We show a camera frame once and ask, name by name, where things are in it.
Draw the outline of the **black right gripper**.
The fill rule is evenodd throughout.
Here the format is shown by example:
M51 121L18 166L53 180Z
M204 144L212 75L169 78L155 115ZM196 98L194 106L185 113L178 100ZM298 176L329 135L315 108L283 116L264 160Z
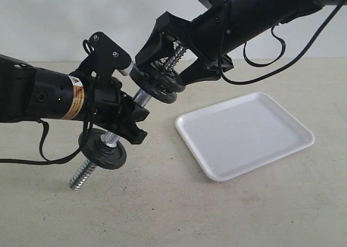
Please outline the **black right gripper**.
M169 12L156 20L157 30L135 56L138 69L174 54L174 41L180 41L197 59L180 74L184 86L204 81L218 81L222 74L234 68L227 55L225 41L230 34L231 0L208 9L192 21Z

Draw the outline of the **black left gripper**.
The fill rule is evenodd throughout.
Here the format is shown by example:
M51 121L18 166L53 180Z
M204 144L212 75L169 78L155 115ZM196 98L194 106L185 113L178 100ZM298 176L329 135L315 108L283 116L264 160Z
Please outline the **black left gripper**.
M140 145L147 132L137 126L149 115L145 105L150 100L146 92L134 96L124 93L122 82L113 77L114 71L128 75L133 68L130 57L103 60L87 57L78 66L78 78L82 81L85 96L78 119L93 119L94 124L126 139L132 145Z

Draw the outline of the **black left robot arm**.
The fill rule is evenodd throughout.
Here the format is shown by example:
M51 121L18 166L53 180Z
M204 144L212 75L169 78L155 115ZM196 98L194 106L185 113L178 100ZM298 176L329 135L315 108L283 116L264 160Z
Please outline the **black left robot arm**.
M115 77L101 83L85 63L67 75L1 55L1 122L85 121L93 113L95 125L139 145L147 132L137 123L149 111L121 87Z

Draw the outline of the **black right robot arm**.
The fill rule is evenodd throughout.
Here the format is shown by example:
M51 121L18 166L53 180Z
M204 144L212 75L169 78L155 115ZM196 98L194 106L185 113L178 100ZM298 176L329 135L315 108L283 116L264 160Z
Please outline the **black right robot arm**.
M224 79L233 68L228 53L279 24L346 0L198 0L205 13L192 21L166 12L140 52L131 77L143 89L177 92L186 85Z

